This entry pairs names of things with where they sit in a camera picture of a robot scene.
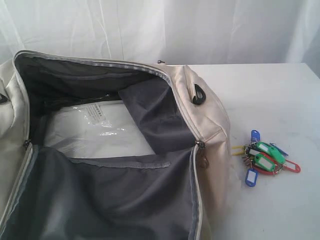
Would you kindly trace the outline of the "white plastic wrapped package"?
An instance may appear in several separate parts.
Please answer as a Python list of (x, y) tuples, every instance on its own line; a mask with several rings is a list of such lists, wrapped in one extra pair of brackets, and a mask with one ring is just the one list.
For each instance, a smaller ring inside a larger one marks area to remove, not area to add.
[(71, 158), (153, 155), (121, 100), (63, 107), (48, 120), (44, 146)]

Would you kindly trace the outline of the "colourful key tag bunch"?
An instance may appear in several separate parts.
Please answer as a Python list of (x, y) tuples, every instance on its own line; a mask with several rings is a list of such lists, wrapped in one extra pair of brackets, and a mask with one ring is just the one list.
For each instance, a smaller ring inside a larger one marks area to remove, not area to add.
[(233, 156), (241, 156), (246, 167), (244, 182), (248, 187), (255, 187), (258, 176), (276, 176), (281, 171), (300, 173), (301, 167), (287, 159), (289, 156), (274, 142), (263, 142), (258, 130), (253, 129), (250, 134), (250, 143), (233, 146)]

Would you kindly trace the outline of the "beige fabric duffel bag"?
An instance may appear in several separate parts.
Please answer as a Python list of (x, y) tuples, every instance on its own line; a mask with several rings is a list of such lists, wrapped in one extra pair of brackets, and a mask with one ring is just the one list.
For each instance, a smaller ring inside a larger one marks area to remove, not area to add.
[(229, 138), (187, 65), (19, 51), (0, 66), (0, 237), (211, 240)]

